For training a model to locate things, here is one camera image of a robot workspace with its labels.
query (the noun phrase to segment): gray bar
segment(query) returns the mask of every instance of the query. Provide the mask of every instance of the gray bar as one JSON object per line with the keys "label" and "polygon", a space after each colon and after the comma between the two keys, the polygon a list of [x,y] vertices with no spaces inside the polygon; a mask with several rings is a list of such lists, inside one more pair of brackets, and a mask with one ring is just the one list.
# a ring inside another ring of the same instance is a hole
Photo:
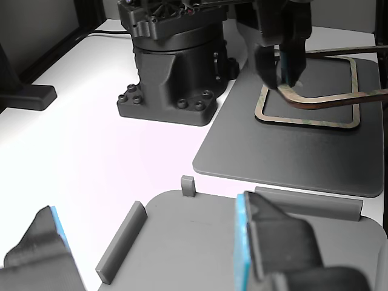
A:
{"label": "gray bar", "polygon": [[96,267],[103,283],[110,285],[113,282],[146,220],[146,210],[139,201],[135,201]]}
{"label": "gray bar", "polygon": [[388,286],[388,241],[381,247],[376,272],[376,291],[386,291]]}
{"label": "gray bar", "polygon": [[255,193],[275,203],[285,212],[300,215],[359,221],[363,208],[363,201],[358,199],[311,195],[263,187],[256,187]]}

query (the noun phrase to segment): blue gripper pad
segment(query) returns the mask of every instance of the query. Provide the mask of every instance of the blue gripper pad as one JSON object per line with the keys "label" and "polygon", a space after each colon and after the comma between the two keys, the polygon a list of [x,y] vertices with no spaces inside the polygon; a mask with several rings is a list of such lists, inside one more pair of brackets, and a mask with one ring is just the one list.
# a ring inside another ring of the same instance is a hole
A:
{"label": "blue gripper pad", "polygon": [[56,211],[55,206],[51,206],[50,210],[51,210],[51,213],[53,215],[53,219],[54,219],[54,223],[55,223],[55,227],[56,227],[56,232],[61,236],[63,243],[66,246],[66,249],[70,252],[70,246],[69,246],[69,243],[67,242],[65,231],[63,230],[63,227],[62,227],[61,221],[59,220],[59,216],[58,216],[58,213]]}
{"label": "blue gripper pad", "polygon": [[244,194],[237,195],[235,209],[235,246],[233,250],[233,271],[235,291],[246,291],[250,268],[250,249],[247,233],[247,209]]}

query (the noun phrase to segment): gray plate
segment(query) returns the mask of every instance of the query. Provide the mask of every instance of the gray plate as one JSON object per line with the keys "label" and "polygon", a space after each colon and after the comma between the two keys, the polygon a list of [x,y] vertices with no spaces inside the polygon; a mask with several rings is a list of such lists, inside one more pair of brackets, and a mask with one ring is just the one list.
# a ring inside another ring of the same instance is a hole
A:
{"label": "gray plate", "polygon": [[[233,198],[200,193],[191,198],[175,190],[153,198],[145,209],[148,218],[135,243],[112,284],[99,291],[233,291]],[[312,224],[326,266],[357,268],[372,288],[379,286],[372,290],[387,290],[388,244],[380,225],[365,217],[298,217]],[[125,247],[117,246],[116,254]]]}
{"label": "gray plate", "polygon": [[[361,92],[379,89],[378,66],[355,59]],[[346,63],[307,60],[303,96],[350,93]],[[200,174],[261,184],[376,197],[383,191],[383,117],[380,102],[361,104],[355,130],[264,124],[255,118],[260,78],[245,66],[194,161]],[[350,107],[298,110],[271,96],[266,114],[347,122]]]}

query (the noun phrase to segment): wall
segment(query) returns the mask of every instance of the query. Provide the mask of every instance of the wall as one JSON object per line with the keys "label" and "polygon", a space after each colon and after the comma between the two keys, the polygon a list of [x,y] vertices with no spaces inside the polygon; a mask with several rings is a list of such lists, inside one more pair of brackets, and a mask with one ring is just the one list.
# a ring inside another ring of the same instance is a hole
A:
{"label": "wall", "polygon": [[[118,0],[103,1],[106,17],[119,19]],[[314,0],[312,2],[314,26],[373,33],[375,15],[376,0]]]}
{"label": "wall", "polygon": [[104,3],[105,15],[107,19],[120,19],[117,8],[118,0],[102,0]]}
{"label": "wall", "polygon": [[0,0],[0,43],[18,73],[78,26],[74,0]]}

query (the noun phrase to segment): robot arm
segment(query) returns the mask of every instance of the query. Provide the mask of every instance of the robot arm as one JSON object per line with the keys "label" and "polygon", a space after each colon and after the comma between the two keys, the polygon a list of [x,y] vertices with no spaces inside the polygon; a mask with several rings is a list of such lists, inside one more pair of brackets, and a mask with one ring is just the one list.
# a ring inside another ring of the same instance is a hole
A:
{"label": "robot arm", "polygon": [[[312,0],[202,0],[190,7],[235,4],[237,21],[258,31],[259,38],[242,34],[249,51],[250,65],[266,86],[277,89],[281,82],[295,86],[306,68],[305,43],[312,32]],[[275,46],[280,48],[281,77],[276,75]]]}

